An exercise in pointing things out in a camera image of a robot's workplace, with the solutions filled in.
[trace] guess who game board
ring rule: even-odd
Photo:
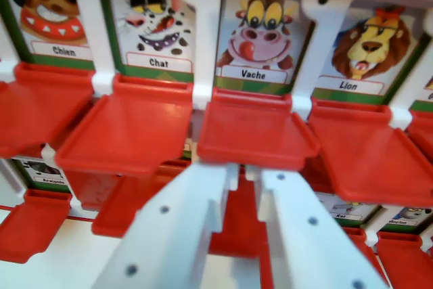
[[[77,0],[7,0],[3,17],[25,61],[92,68]]]
[[[182,0],[102,0],[117,69],[193,81],[196,15]]]
[[[287,93],[310,26],[300,0],[223,0],[216,85]]]
[[[423,15],[422,9],[354,1],[313,96],[383,104],[410,71],[414,49],[426,45],[419,42]]]

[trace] white plastic frame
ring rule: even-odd
[[[323,5],[318,0],[301,1],[304,13],[316,23],[292,90],[292,111],[303,120],[309,117],[311,95],[351,3],[352,0],[327,0]]]
[[[116,69],[101,0],[78,0],[78,8],[96,70],[92,77],[93,91],[97,97],[112,94]]]
[[[433,36],[433,8],[427,10],[424,16],[423,27],[426,33]],[[419,91],[423,89],[432,78],[433,42],[427,46],[422,57],[413,67],[406,81],[400,86],[389,103],[392,118],[390,127],[405,130],[412,122],[409,109],[417,99]]]
[[[0,81],[15,81],[14,68],[20,62],[14,44],[0,16]]]
[[[205,110],[212,98],[218,46],[221,0],[184,0],[196,10],[192,104]]]

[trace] cartoon lion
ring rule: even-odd
[[[334,50],[332,65],[350,79],[387,72],[406,55],[410,34],[400,19],[404,7],[376,9],[375,16],[347,30]]]

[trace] cartoon cow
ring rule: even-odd
[[[422,215],[423,210],[426,212],[426,214],[432,213],[432,209],[404,208],[397,216],[394,217],[394,219],[416,219]]]
[[[292,22],[284,11],[284,0],[248,0],[236,12],[241,19],[239,28],[231,33],[229,46],[216,63],[217,67],[240,62],[246,66],[270,69],[274,64],[282,70],[293,66],[289,55],[291,40],[286,24]]]
[[[78,20],[76,0],[14,0],[22,7],[22,30],[44,41],[80,45],[86,36]]]
[[[181,55],[182,47],[189,43],[185,33],[191,30],[184,27],[184,13],[180,12],[182,0],[129,0],[133,13],[125,18],[125,22],[136,29],[142,43],[138,43],[139,51],[148,47],[155,51],[170,49],[171,54]]]

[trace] cartoon cow card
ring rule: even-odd
[[[91,60],[77,0],[8,0],[29,51]]]
[[[192,81],[196,19],[192,8],[183,0],[110,0],[110,5],[121,72]]]
[[[423,11],[386,3],[355,1],[346,18],[314,93],[318,98],[381,104],[423,33]]]
[[[283,93],[310,22],[299,0],[224,0],[216,60],[219,87]]]

